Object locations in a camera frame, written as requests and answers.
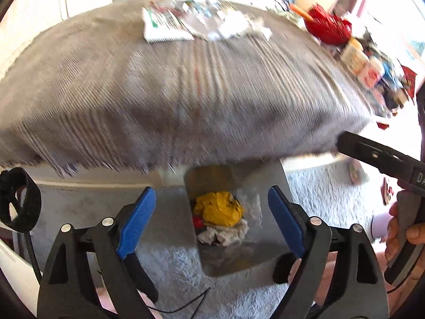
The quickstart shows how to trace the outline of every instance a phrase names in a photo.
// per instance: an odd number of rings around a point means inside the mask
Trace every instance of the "blue gripper pad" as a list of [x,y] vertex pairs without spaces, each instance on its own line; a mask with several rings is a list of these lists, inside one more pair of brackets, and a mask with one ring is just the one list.
[[296,213],[291,212],[292,210],[288,207],[291,203],[284,197],[278,186],[270,188],[268,202],[271,213],[275,217],[276,223],[291,252],[297,258],[302,258],[305,254],[304,232],[294,216]]
[[146,187],[142,195],[137,199],[135,208],[126,224],[121,229],[120,243],[116,249],[116,254],[121,260],[134,252],[140,236],[143,234],[143,230],[155,210],[155,205],[155,191],[150,187]]

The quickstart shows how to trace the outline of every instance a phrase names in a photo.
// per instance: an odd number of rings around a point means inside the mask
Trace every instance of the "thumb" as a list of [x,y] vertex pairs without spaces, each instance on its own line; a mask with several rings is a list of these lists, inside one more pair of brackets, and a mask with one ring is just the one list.
[[407,230],[407,240],[414,245],[425,243],[425,223],[416,224]]

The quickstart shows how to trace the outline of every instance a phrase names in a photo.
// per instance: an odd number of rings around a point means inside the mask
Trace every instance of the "carpet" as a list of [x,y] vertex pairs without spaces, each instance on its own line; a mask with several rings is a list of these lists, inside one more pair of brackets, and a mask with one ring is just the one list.
[[[370,177],[368,183],[352,186],[345,162],[287,174],[294,202],[307,214],[337,227],[360,223],[369,236],[373,214],[383,207],[382,177],[377,171]],[[42,213],[31,234],[42,268],[62,224],[72,223],[75,228],[95,225],[106,216],[116,215],[140,194],[140,190],[40,189]],[[287,285],[275,285],[271,279],[276,260],[219,278],[204,275],[187,197],[180,187],[157,190],[156,210],[137,253],[159,291],[156,306],[160,309],[176,309],[207,287],[212,288],[197,319],[269,318],[287,290]],[[189,318],[196,306],[194,303],[181,312],[164,314],[164,318]]]

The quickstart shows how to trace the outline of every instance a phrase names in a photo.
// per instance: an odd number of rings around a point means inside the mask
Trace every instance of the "black strap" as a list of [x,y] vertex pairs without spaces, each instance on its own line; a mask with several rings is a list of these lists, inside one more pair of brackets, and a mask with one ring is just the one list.
[[[22,206],[16,199],[16,192],[26,187]],[[18,216],[10,217],[9,204]],[[0,221],[19,233],[27,233],[38,221],[41,211],[41,193],[38,186],[22,168],[4,170],[0,173]]]

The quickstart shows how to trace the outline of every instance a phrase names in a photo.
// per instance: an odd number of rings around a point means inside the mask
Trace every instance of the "hand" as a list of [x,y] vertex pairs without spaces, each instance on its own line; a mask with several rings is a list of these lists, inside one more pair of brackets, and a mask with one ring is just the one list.
[[[397,233],[399,230],[398,225],[398,205],[395,203],[390,209],[390,215],[394,218],[388,224],[388,240],[387,240],[387,249],[385,250],[385,258],[391,260],[402,247],[400,246],[399,240],[397,238]],[[425,223],[413,225],[407,230],[407,240],[414,244],[418,245],[425,243]],[[414,272],[412,272],[411,277],[420,277],[425,270],[425,251],[422,252]]]

